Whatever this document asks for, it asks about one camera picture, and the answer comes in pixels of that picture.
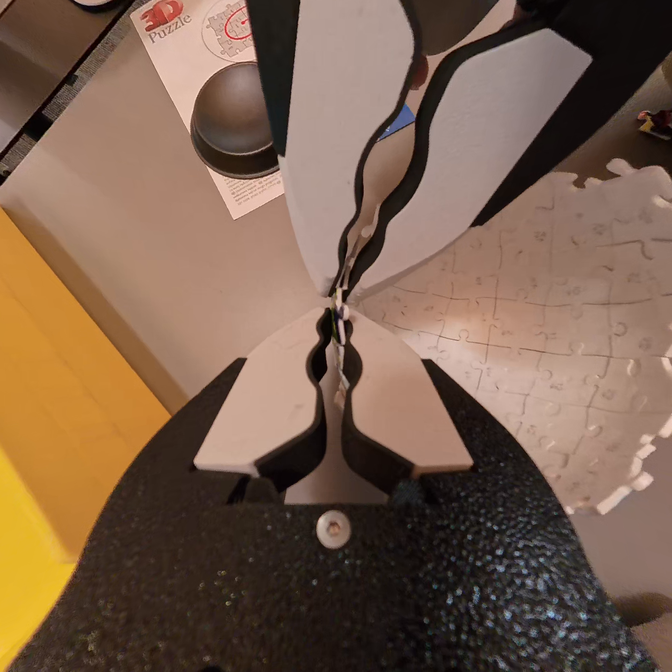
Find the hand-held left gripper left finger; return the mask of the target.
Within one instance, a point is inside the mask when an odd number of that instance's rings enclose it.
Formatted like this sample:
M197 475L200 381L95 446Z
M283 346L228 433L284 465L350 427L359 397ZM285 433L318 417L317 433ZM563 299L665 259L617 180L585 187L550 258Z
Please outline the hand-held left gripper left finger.
M266 478L278 491L312 473L326 452L320 382L328 343L329 311L314 308L252 350L194 466Z

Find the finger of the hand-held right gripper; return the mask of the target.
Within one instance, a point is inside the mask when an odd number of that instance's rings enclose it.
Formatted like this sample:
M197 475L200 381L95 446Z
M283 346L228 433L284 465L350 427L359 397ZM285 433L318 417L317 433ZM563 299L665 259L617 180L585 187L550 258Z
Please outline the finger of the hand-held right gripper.
M432 258L476 222L592 63L546 26L515 26L443 58L415 121L411 161L358 253L347 296Z
M410 1L301 1L280 157L290 221L318 295L339 275L364 165L410 88L421 30Z

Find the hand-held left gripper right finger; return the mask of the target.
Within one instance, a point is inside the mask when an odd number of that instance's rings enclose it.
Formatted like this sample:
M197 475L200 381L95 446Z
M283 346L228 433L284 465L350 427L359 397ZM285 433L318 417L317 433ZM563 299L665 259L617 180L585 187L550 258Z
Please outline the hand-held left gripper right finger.
M341 449L349 468L386 494L422 476L474 465L424 361L364 315L350 315Z

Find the white puzzle ball half shell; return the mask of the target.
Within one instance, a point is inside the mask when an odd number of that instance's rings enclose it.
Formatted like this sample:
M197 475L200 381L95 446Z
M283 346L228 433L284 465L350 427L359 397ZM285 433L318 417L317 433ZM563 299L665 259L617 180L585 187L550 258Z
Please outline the white puzzle ball half shell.
M671 434L671 176L539 180L483 226L350 305L508 428L569 514L653 481Z

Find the stacked yellow plastic bins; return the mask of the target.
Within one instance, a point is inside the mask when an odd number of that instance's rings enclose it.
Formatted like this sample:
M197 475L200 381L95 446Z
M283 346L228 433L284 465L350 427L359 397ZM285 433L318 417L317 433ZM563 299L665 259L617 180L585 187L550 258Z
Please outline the stacked yellow plastic bins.
M113 488L171 417L1 211L1 670Z

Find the small coloured puzzle piece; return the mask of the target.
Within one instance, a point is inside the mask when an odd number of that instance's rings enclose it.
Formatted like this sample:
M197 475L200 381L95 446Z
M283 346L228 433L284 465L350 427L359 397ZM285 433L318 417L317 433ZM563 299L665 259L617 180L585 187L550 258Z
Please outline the small coloured puzzle piece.
M639 131L658 139L670 141L671 140L671 110L664 109L652 113L648 110L643 110L637 116L637 121L640 122Z

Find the black table edge strip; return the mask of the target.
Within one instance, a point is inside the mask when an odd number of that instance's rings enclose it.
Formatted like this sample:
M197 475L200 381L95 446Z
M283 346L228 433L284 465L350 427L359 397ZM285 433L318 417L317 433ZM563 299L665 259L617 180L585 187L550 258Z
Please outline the black table edge strip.
M89 13L71 1L1 2L1 182L105 60L131 5Z

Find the white puzzle instruction leaflet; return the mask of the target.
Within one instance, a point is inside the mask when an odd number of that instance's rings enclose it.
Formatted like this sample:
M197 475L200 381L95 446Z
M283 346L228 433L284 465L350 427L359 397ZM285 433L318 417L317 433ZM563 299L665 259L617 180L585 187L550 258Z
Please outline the white puzzle instruction leaflet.
M245 1L147 1L131 20L188 130L206 80L256 58Z

